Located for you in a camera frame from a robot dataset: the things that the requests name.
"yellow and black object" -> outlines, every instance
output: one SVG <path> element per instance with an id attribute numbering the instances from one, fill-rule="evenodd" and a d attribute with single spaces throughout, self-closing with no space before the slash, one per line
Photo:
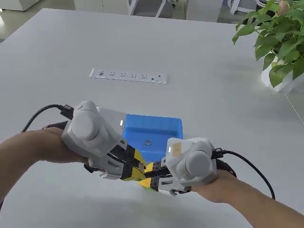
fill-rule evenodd
<path id="1" fill-rule="evenodd" d="M 141 181 L 145 178 L 146 177 L 145 177 L 144 173 L 140 169 L 127 165 L 127 164 L 125 164 L 123 166 L 123 173 L 120 178 L 121 180 L 123 180 L 123 181 Z"/>
<path id="2" fill-rule="evenodd" d="M 161 169 L 160 161 L 150 163 L 149 165 L 147 165 L 146 169 L 144 170 L 145 176 L 146 176 L 146 173 L 155 172 L 160 169 Z M 144 187 L 145 189 L 158 191 L 159 181 L 160 181 L 160 176 L 154 176 L 154 177 L 152 176 L 152 177 L 148 177 L 148 178 L 140 181 L 139 185 Z"/>
<path id="3" fill-rule="evenodd" d="M 130 145 L 127 145 L 127 149 L 123 149 L 119 145 L 115 146 L 110 152 L 118 160 L 122 161 L 126 165 L 140 168 L 141 163 L 146 167 L 146 162 L 143 160 L 141 153 Z"/>
<path id="4" fill-rule="evenodd" d="M 123 181 L 141 181 L 145 179 L 144 169 L 147 164 L 139 150 L 130 145 L 127 146 L 127 150 L 120 151 L 120 148 L 121 147 L 118 146 L 118 148 L 111 151 L 113 155 L 125 162 L 120 179 Z"/>

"forearm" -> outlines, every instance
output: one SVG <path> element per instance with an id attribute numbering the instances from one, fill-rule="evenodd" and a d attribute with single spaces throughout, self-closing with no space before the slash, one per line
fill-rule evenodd
<path id="1" fill-rule="evenodd" d="M 267 197 L 250 185 L 232 193 L 227 203 L 239 211 L 254 228 L 303 228 L 304 216 Z"/>
<path id="2" fill-rule="evenodd" d="M 37 144 L 32 140 L 33 134 L 35 133 L 22 133 L 0 144 L 0 202 L 19 178 L 37 161 L 35 159 Z"/>

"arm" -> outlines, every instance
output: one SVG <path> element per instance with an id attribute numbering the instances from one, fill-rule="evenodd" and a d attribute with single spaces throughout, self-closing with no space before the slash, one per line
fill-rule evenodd
<path id="1" fill-rule="evenodd" d="M 68 150 L 57 128 L 20 133 L 0 144 L 0 203 L 19 178 L 38 161 L 87 162 Z"/>
<path id="2" fill-rule="evenodd" d="M 226 171 L 203 187 L 192 187 L 213 202 L 228 203 L 239 211 L 254 228 L 303 228 L 304 216 L 279 203 Z"/>

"human hand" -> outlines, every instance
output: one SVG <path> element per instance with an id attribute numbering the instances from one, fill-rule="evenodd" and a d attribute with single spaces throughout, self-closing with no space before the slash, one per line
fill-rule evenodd
<path id="1" fill-rule="evenodd" d="M 245 185 L 247 184 L 235 178 L 230 172 L 218 170 L 218 178 L 212 183 L 204 186 L 193 186 L 191 190 L 211 202 L 228 203 L 229 198 Z"/>
<path id="2" fill-rule="evenodd" d="M 47 128 L 44 130 L 28 132 L 29 147 L 37 161 L 49 161 L 53 163 L 87 163 L 87 158 L 70 151 L 61 140 L 62 130 L 59 128 Z"/>

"potted plant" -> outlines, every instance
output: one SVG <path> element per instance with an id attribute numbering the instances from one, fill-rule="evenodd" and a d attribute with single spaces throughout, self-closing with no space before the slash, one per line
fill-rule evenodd
<path id="1" fill-rule="evenodd" d="M 289 10 L 280 10 L 275 0 L 270 0 L 263 9 L 249 12 L 245 19 L 252 22 L 236 25 L 233 43 L 240 36 L 258 33 L 255 56 L 264 58 L 262 81 L 276 91 L 290 92 L 304 88 L 304 0 L 288 0 Z M 267 15 L 271 10 L 274 17 Z"/>

